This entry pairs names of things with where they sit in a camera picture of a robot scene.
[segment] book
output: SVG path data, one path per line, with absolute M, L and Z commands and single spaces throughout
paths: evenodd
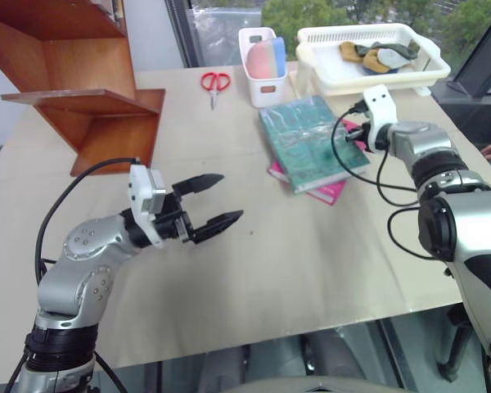
M 347 179 L 331 149 L 331 132 L 336 117 L 320 96 L 302 98 L 261 109 L 264 132 L 294 193 L 307 192 Z M 369 160 L 353 142 L 345 141 L 346 130 L 339 124 L 336 148 L 342 161 L 361 174 Z
M 289 183 L 289 178 L 287 177 L 284 169 L 280 166 L 278 161 L 274 161 L 273 164 L 268 169 L 269 174 L 284 183 Z M 345 181 L 341 181 L 334 184 L 329 184 L 324 187 L 316 188 L 314 190 L 309 190 L 308 193 L 311 197 L 315 197 L 320 201 L 326 202 L 328 205 L 334 205 L 335 202 L 340 197 L 342 190 L 344 189 Z

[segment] white plastic basket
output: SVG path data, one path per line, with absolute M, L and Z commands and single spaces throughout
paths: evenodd
M 238 32 L 238 43 L 240 45 L 240 56 L 245 75 L 249 82 L 251 102 L 256 108 L 264 108 L 280 104 L 284 98 L 284 87 L 286 86 L 286 72 L 280 78 L 255 79 L 251 78 L 246 68 L 247 53 L 255 43 L 266 39 L 276 38 L 277 35 L 269 27 L 250 27 L 240 29 Z
M 301 97 L 309 93 L 307 89 L 312 78 L 325 96 L 360 93 L 377 84 L 384 84 L 388 89 L 415 88 L 419 94 L 429 95 L 427 86 L 445 78 L 451 71 L 433 41 L 399 23 L 310 27 L 299 30 L 298 40 L 295 90 Z M 342 59 L 339 46 L 344 41 L 366 46 L 375 41 L 407 46 L 414 41 L 420 50 L 418 58 L 397 74 L 367 75 L 359 63 Z

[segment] yellow object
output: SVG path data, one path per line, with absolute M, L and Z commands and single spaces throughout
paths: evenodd
M 361 63 L 363 60 L 363 57 L 360 57 L 357 54 L 357 51 L 354 49 L 354 43 L 352 43 L 351 41 L 345 41 L 340 44 L 340 53 L 345 61 L 354 61 L 355 63 Z
M 372 49 L 363 58 L 363 66 L 371 71 L 375 71 L 379 74 L 385 74 L 391 70 L 387 65 L 383 65 L 378 61 L 378 49 Z

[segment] green book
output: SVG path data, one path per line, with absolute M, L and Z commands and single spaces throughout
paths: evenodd
M 269 143 L 289 177 L 295 193 L 337 183 L 350 176 L 331 149 L 336 117 L 320 96 L 302 98 L 259 111 Z M 340 158 L 356 174 L 369 160 L 354 142 L 345 141 L 344 125 L 336 131 Z

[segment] pink book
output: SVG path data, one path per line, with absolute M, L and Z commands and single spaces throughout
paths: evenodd
M 281 180 L 284 183 L 289 183 L 289 179 L 287 175 L 284 173 L 284 170 L 278 164 L 278 161 L 274 161 L 271 167 L 268 169 L 269 174 L 278 180 Z M 326 202 L 328 205 L 334 205 L 338 200 L 340 194 L 342 193 L 342 189 L 344 188 L 345 180 L 342 182 L 330 184 L 328 186 L 315 188 L 314 190 L 309 190 L 306 194 L 309 194 L 311 197 L 315 197 L 322 202 Z

